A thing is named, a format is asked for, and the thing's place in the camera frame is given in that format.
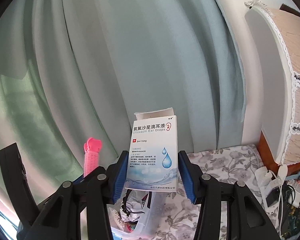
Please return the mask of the black beaded headband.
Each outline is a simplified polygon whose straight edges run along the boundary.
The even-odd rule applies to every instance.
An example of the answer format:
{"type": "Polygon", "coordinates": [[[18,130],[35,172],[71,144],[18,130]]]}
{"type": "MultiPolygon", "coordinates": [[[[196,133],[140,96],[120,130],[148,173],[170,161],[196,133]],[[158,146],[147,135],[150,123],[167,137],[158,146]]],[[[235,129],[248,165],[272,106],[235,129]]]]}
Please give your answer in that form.
{"type": "Polygon", "coordinates": [[[121,209],[122,212],[127,216],[131,215],[140,215],[145,213],[143,211],[144,207],[148,209],[151,208],[151,201],[152,201],[152,192],[149,191],[146,195],[142,198],[138,198],[137,196],[130,196],[133,190],[128,189],[126,191],[125,196],[122,199],[121,209]]]}

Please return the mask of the pink hair roller clip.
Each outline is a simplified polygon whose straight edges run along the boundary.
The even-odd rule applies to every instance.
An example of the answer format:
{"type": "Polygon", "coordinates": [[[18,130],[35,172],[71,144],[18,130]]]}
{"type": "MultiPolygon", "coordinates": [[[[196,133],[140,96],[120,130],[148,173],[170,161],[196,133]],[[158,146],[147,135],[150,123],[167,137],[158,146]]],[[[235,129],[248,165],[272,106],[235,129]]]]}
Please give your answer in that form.
{"type": "Polygon", "coordinates": [[[87,142],[84,143],[84,172],[83,176],[93,172],[99,165],[99,153],[102,149],[102,141],[90,137],[87,142]]]}

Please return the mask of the white paper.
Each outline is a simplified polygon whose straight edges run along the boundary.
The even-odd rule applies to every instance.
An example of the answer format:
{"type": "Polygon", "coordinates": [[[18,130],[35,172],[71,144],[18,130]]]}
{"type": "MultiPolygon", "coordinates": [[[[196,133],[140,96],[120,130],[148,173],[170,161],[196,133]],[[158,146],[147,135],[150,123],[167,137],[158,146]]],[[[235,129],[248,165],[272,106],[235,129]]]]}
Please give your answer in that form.
{"type": "Polygon", "coordinates": [[[130,198],[126,202],[122,202],[120,207],[120,217],[123,222],[137,223],[142,215],[145,214],[145,199],[130,198]]]}

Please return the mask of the clear plastic storage bin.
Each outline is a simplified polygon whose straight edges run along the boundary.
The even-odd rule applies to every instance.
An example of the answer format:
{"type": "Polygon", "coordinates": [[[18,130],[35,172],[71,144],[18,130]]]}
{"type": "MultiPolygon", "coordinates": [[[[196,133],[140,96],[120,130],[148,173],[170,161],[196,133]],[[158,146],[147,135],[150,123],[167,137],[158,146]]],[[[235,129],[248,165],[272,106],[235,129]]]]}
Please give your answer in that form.
{"type": "Polygon", "coordinates": [[[143,207],[143,213],[140,215],[134,230],[131,232],[125,227],[121,229],[114,220],[114,217],[110,216],[111,211],[114,211],[114,208],[119,207],[119,199],[114,206],[108,205],[108,213],[110,219],[111,231],[114,239],[151,239],[155,236],[155,233],[158,229],[159,223],[163,215],[163,209],[166,200],[166,193],[153,192],[151,197],[150,208],[146,204],[143,207]]]}

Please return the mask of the small medicine box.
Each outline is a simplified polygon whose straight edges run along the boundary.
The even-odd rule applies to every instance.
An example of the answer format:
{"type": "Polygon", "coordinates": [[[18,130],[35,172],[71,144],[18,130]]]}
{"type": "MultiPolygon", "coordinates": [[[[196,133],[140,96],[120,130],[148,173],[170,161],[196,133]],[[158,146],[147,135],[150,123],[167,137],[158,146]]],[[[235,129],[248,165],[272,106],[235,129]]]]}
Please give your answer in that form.
{"type": "Polygon", "coordinates": [[[136,113],[130,140],[125,188],[178,190],[177,117],[173,108],[136,113]]]}

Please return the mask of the floral fleece blanket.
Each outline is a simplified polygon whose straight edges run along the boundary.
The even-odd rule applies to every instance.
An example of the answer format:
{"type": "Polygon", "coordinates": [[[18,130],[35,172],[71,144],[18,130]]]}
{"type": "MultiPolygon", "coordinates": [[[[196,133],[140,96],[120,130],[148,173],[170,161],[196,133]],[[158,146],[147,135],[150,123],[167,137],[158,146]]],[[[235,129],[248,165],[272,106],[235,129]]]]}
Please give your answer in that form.
{"type": "Polygon", "coordinates": [[[254,192],[224,178],[246,154],[190,155],[174,144],[136,145],[111,165],[109,208],[118,239],[278,239],[254,192]]]}

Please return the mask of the white power strip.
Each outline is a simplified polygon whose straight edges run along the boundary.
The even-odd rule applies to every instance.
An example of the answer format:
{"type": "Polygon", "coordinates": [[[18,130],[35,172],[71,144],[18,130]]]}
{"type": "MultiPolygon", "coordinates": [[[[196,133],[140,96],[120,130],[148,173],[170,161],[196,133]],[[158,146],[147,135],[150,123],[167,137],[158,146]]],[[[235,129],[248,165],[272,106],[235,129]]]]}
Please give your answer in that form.
{"type": "Polygon", "coordinates": [[[260,193],[266,213],[273,214],[275,211],[279,212],[280,207],[283,205],[282,187],[287,174],[287,165],[281,165],[279,167],[277,175],[274,174],[273,171],[268,170],[265,166],[256,170],[255,177],[257,180],[258,187],[260,188],[260,193]],[[273,189],[277,187],[280,188],[279,201],[273,206],[268,207],[266,197],[273,189]]]}

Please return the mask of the black power adapter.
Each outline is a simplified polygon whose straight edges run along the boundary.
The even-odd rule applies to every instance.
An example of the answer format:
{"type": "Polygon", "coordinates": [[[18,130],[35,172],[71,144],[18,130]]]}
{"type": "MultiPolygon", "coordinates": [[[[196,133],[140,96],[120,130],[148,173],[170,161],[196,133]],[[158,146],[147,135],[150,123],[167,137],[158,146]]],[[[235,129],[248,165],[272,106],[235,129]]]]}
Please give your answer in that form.
{"type": "Polygon", "coordinates": [[[277,187],[267,195],[266,197],[267,206],[270,207],[276,204],[279,201],[279,196],[280,196],[280,188],[277,187]]]}

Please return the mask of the white tube with label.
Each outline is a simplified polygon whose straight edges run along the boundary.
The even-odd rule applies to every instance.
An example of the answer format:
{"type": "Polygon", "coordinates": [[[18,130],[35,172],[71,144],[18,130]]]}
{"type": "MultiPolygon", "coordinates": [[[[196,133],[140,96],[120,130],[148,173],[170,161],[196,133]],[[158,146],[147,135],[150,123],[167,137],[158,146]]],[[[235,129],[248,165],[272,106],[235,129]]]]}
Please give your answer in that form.
{"type": "Polygon", "coordinates": [[[288,202],[296,208],[300,207],[300,184],[296,180],[288,180],[287,185],[289,185],[290,193],[288,194],[288,202]]]}

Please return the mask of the blue smart watch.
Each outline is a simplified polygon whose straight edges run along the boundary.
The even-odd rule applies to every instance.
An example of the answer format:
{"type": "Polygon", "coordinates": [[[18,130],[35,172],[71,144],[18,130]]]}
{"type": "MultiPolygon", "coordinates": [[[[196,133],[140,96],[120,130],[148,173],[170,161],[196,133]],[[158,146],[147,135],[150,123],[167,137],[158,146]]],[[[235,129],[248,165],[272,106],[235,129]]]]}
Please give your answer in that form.
{"type": "Polygon", "coordinates": [[[300,180],[300,172],[298,172],[297,174],[293,174],[290,176],[286,176],[285,180],[300,180]]]}

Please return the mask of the green curtain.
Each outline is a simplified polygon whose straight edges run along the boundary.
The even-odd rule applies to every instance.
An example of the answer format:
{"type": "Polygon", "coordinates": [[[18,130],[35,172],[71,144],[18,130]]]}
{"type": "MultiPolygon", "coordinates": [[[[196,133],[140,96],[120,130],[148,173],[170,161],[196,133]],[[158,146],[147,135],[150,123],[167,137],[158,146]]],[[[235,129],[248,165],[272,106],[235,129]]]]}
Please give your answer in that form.
{"type": "MultiPolygon", "coordinates": [[[[172,107],[187,152],[239,145],[243,70],[216,0],[13,0],[0,18],[0,149],[36,201],[129,148],[136,112],[172,107]]],[[[8,202],[0,171],[0,199],[8,202]]]]}

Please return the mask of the lace quilted cover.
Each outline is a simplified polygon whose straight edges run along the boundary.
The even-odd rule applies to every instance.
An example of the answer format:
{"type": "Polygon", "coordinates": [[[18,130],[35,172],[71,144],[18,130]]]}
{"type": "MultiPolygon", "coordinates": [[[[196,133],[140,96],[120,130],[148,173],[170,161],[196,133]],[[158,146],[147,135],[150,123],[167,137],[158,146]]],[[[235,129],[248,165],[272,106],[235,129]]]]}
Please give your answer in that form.
{"type": "Polygon", "coordinates": [[[300,163],[300,12],[260,0],[245,6],[262,70],[262,134],[275,163],[300,163]]]}

